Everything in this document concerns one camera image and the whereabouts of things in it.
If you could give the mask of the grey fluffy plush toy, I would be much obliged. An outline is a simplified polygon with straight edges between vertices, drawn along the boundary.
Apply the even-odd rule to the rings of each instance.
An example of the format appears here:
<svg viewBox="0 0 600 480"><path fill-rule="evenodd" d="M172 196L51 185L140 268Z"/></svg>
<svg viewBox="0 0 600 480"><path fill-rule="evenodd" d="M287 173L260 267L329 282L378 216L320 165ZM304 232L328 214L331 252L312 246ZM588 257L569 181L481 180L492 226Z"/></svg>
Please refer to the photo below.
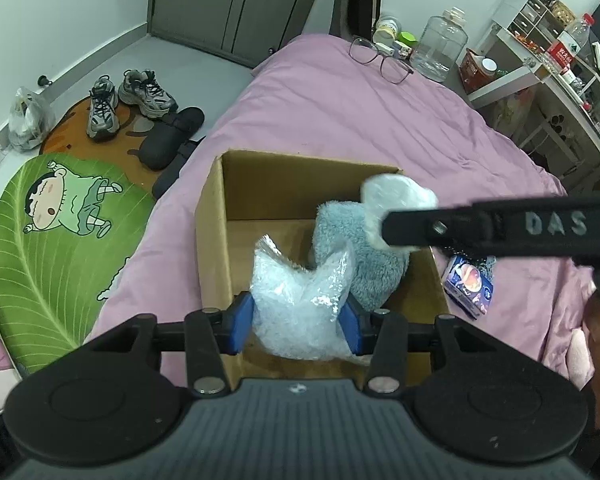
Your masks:
<svg viewBox="0 0 600 480"><path fill-rule="evenodd" d="M312 236L315 263L322 264L342 240L351 244L355 260L351 294L367 311L382 308L401 284L410 263L410 253L373 248L366 237L362 204L321 204Z"/></svg>

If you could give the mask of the white bubble wrap bag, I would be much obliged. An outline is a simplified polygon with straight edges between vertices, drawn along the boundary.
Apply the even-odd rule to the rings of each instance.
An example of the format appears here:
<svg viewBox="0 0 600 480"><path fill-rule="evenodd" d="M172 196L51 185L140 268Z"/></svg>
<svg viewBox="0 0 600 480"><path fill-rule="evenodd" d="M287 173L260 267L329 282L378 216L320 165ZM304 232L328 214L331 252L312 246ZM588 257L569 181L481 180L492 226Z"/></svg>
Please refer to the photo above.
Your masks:
<svg viewBox="0 0 600 480"><path fill-rule="evenodd" d="M296 361L345 360L367 365L344 338L338 315L353 282L355 254L340 238L316 269L292 262L265 235L254 248L252 330L272 356Z"/></svg>

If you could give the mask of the blue tissue packet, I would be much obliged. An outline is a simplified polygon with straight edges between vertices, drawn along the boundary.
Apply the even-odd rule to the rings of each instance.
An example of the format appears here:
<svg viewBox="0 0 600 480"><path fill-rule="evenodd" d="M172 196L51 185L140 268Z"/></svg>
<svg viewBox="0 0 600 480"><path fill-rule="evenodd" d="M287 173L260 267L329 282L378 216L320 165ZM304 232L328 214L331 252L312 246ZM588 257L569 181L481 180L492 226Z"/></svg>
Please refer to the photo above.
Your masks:
<svg viewBox="0 0 600 480"><path fill-rule="evenodd" d="M442 275L446 294L476 320L488 313L494 294L493 272L496 259L471 259L452 255Z"/></svg>

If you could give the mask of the white soft item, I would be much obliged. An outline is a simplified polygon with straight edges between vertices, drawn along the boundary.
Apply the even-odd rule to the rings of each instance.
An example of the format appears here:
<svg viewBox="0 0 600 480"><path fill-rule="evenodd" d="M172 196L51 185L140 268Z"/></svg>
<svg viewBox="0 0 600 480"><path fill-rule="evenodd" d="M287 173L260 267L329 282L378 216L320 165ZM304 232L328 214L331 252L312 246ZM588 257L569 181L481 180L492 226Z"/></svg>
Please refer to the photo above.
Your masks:
<svg viewBox="0 0 600 480"><path fill-rule="evenodd" d="M366 240L375 249L396 252L381 236L382 222L389 212L431 210L438 206L438 196L403 174L378 174L361 185Z"/></svg>

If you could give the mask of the brown cardboard box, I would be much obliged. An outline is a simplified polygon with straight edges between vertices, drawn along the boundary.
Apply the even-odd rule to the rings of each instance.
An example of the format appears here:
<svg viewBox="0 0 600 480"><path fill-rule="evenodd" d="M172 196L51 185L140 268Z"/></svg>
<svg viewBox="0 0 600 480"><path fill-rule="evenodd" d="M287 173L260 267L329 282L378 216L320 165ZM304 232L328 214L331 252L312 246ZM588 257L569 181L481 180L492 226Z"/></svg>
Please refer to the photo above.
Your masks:
<svg viewBox="0 0 600 480"><path fill-rule="evenodd" d="M250 285L253 249L268 234L293 262L306 264L317 207L330 200L360 200L362 183L391 166L299 155L227 151L216 156L195 214L201 304L225 309ZM412 252L406 277L388 300L411 323L432 323L448 313L429 248ZM366 366L352 362L294 361L270 356L251 337L244 353L222 356L230 385L242 378L352 378Z"/></svg>

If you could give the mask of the white desk shelf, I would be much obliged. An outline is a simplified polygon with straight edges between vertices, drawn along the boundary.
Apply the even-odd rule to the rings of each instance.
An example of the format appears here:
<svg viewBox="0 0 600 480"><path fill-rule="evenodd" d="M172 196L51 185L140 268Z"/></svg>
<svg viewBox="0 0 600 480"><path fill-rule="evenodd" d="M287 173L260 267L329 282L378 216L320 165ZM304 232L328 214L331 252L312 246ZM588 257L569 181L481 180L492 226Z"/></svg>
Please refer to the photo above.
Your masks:
<svg viewBox="0 0 600 480"><path fill-rule="evenodd" d="M540 56L521 42L524 38L553 41L556 37L549 32L558 31L552 25L554 21L556 18L540 0L503 0L492 16L491 28L478 44L478 53L488 53L499 42L518 58L518 66L508 74L470 92L468 100L475 108L481 108L537 84L544 84L546 90L559 101L600 152L600 127L584 106L586 92L598 92L600 95L600 73L597 68L577 56L573 64L580 65L590 75L590 79L582 90L574 91L562 76L551 72L542 63Z"/></svg>

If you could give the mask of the red label water bottle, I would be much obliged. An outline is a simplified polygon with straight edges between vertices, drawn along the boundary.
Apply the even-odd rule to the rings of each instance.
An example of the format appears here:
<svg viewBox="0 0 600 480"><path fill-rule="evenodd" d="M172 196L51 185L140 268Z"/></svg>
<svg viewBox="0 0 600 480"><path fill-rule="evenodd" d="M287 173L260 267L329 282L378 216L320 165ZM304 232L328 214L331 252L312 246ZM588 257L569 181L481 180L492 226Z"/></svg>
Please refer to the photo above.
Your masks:
<svg viewBox="0 0 600 480"><path fill-rule="evenodd" d="M590 39L590 29L595 23L591 14L575 18L558 35L543 54L543 63L552 74L566 70Z"/></svg>

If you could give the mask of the red basket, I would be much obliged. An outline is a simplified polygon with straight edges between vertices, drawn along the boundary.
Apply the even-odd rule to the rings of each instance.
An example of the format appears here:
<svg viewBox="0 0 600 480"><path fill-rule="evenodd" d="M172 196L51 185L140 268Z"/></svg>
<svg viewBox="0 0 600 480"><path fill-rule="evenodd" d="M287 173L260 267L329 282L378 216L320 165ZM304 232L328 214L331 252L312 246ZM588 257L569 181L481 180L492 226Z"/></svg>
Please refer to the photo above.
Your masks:
<svg viewBox="0 0 600 480"><path fill-rule="evenodd" d="M495 78L498 64L492 58L478 55L471 49L466 49L463 61L458 66L460 82L467 94L472 93Z"/></svg>

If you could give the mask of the black slipper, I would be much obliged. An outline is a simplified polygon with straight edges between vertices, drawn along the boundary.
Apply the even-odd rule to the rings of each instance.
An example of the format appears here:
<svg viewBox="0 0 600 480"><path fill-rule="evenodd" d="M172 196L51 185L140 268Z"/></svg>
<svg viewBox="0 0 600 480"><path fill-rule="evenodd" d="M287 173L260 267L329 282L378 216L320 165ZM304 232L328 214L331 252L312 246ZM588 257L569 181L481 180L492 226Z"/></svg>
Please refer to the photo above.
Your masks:
<svg viewBox="0 0 600 480"><path fill-rule="evenodd" d="M194 136L204 124L204 112L199 107L186 107L168 113L146 133L138 149L138 160L154 171L166 169L174 161L183 143Z"/></svg>

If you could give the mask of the pink bed sheet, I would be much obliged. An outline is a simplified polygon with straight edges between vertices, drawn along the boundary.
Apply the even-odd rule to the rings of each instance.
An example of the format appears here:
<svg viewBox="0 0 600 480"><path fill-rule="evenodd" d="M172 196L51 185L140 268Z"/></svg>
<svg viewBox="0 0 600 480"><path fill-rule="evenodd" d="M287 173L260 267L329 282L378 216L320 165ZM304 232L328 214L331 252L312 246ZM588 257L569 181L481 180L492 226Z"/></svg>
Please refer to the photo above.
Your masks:
<svg viewBox="0 0 600 480"><path fill-rule="evenodd" d="M254 70L151 211L87 340L137 313L181 321L201 307L195 210L212 162L230 148L393 166L442 207L565 195L453 91L418 73L400 86L348 55L346 40L302 35ZM591 271L560 259L498 259L489 313L476 323L572 382L593 373L581 328Z"/></svg>

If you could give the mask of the left grey sneaker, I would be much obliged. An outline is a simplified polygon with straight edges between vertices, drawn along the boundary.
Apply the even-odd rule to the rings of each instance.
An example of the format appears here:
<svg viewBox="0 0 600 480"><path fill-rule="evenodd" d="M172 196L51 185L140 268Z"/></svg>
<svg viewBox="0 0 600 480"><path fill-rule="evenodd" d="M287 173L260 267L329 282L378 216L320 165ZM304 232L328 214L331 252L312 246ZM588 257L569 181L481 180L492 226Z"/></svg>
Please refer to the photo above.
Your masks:
<svg viewBox="0 0 600 480"><path fill-rule="evenodd" d="M92 141L105 142L116 136L120 128L118 104L116 86L108 75L100 76L90 90L86 134Z"/></svg>

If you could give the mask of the grey sneaker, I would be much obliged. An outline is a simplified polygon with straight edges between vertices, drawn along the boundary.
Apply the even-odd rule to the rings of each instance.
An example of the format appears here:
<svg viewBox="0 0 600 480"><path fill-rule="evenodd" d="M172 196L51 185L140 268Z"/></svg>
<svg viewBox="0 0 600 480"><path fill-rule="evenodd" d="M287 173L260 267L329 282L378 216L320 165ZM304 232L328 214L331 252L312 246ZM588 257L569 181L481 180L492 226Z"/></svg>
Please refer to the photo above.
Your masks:
<svg viewBox="0 0 600 480"><path fill-rule="evenodd" d="M178 110L178 103L160 86L153 70L126 70L118 97L125 105L136 106L149 119L161 119Z"/></svg>
<svg viewBox="0 0 600 480"><path fill-rule="evenodd" d="M116 136L120 128L118 104L116 86L108 75L100 76L90 90L86 134L92 141L105 142Z"/></svg>

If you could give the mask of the green lid small jar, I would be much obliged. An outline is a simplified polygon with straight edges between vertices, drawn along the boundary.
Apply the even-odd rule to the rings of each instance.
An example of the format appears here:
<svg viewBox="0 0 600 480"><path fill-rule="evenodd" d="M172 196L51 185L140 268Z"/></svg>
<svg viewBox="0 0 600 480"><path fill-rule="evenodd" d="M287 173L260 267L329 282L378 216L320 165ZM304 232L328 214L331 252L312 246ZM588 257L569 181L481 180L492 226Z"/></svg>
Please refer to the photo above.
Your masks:
<svg viewBox="0 0 600 480"><path fill-rule="evenodd" d="M399 32L398 36L396 36L396 39L393 41L393 47L394 50L396 50L396 55L399 58L404 58L404 60L406 60L412 55L416 46L416 37L410 32L406 32L405 30Z"/></svg>

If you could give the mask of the grey plastic bag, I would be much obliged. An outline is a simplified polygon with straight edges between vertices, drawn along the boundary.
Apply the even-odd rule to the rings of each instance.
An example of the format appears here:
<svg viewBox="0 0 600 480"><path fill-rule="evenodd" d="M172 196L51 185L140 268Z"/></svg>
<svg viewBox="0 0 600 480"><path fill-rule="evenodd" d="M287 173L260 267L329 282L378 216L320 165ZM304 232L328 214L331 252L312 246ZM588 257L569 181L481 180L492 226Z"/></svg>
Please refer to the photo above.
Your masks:
<svg viewBox="0 0 600 480"><path fill-rule="evenodd" d="M55 115L40 94L26 87L17 89L8 118L8 140L18 152L40 146L55 127Z"/></svg>

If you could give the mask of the purple frame eyeglasses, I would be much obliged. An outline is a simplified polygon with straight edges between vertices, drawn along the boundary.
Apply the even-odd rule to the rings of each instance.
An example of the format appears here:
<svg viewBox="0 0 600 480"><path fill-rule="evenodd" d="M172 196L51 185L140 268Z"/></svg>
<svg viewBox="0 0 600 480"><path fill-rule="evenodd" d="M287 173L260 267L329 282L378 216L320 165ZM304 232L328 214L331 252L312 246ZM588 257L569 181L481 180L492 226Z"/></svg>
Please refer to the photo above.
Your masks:
<svg viewBox="0 0 600 480"><path fill-rule="evenodd" d="M354 37L349 46L349 56L363 66L376 66L381 77L390 84L403 84L414 70L394 55L391 48L375 44L362 37Z"/></svg>

